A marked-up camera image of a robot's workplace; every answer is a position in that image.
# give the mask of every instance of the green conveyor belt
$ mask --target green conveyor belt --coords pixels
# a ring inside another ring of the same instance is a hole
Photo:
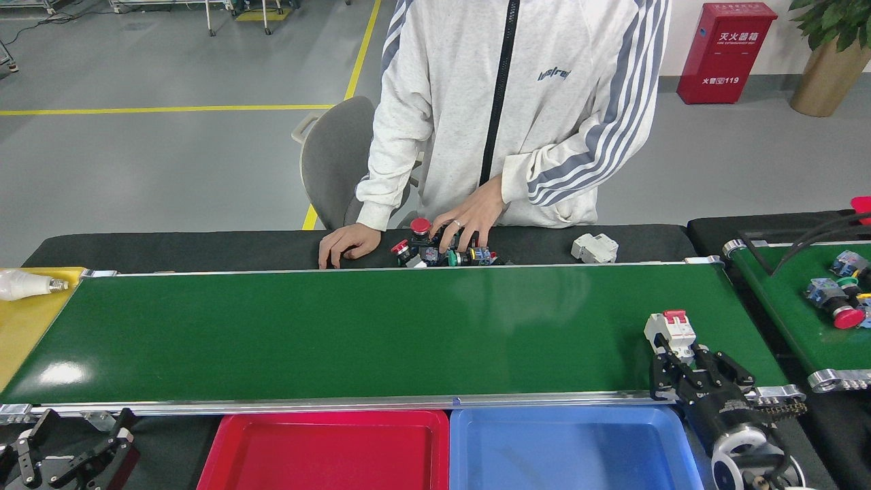
[[[816,309],[804,296],[811,279],[838,279],[828,268],[838,254],[848,249],[871,257],[871,243],[867,242],[818,244],[797,254],[777,275],[770,277],[749,249],[736,249],[730,255],[808,373],[823,369],[871,369],[871,329],[836,329],[832,317]],[[766,262],[775,266],[788,247],[757,250]],[[871,292],[867,283],[862,286]]]
[[[388,269],[83,280],[0,403],[646,391],[647,317],[787,381],[721,267]]]

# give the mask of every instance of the light bulb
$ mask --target light bulb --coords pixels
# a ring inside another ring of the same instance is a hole
[[[37,276],[23,270],[0,270],[0,300],[15,301],[27,296],[47,295],[68,289],[67,281]]]

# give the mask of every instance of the yellow floor line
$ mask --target yellow floor line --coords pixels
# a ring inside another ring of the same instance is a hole
[[[366,59],[366,52],[369,51],[369,41],[372,40],[372,31],[375,29],[375,20],[378,18],[378,10],[380,8],[381,0],[375,0],[375,5],[372,6],[372,15],[369,16],[369,24],[366,26],[366,33],[363,34],[363,42],[360,44],[360,51],[357,52],[354,70],[351,72],[351,81],[348,82],[348,89],[345,91],[345,100],[352,98],[354,93],[357,92],[360,70],[363,69],[363,61]]]
[[[314,223],[318,221],[318,214],[314,211],[314,206],[308,205],[306,220],[302,222],[302,229],[314,229]]]
[[[0,116],[140,114],[147,112],[314,111],[317,109],[329,109],[332,106],[332,104],[187,105],[179,107],[116,107],[108,109],[44,109],[35,111],[0,111]]]
[[[345,100],[354,96],[357,92],[357,82],[360,81],[360,71],[363,69],[363,61],[366,60],[366,53],[369,51],[369,41],[372,40],[372,31],[375,30],[375,20],[378,18],[378,10],[381,8],[381,0],[375,0],[375,5],[372,6],[372,15],[369,16],[369,24],[366,26],[366,33],[363,34],[363,42],[360,44],[360,50],[357,52],[357,60],[354,62],[354,69],[351,71],[351,79],[348,81],[348,89],[345,91]],[[308,205],[306,212],[306,220],[302,223],[302,229],[314,229],[314,223],[318,219],[318,214],[315,213],[311,204]]]

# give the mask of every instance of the black zipper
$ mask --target black zipper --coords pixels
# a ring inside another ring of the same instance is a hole
[[[487,144],[484,145],[484,158],[481,165],[479,186],[490,180],[493,167],[493,151],[496,148],[496,134],[499,132],[499,119],[502,117],[502,103],[505,100],[505,87],[508,85],[508,70],[511,67],[511,52],[514,50],[514,33],[517,30],[517,14],[520,0],[508,1],[508,14],[505,16],[505,38],[502,41],[502,54],[499,56],[499,73],[496,74],[496,89],[493,92],[493,110],[490,112],[490,129],[487,131]]]

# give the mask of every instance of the plant pot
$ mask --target plant pot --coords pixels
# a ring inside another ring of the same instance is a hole
[[[831,116],[871,61],[871,48],[861,48],[858,41],[842,52],[837,52],[837,45],[836,38],[808,59],[801,84],[789,101],[796,111],[817,118]]]

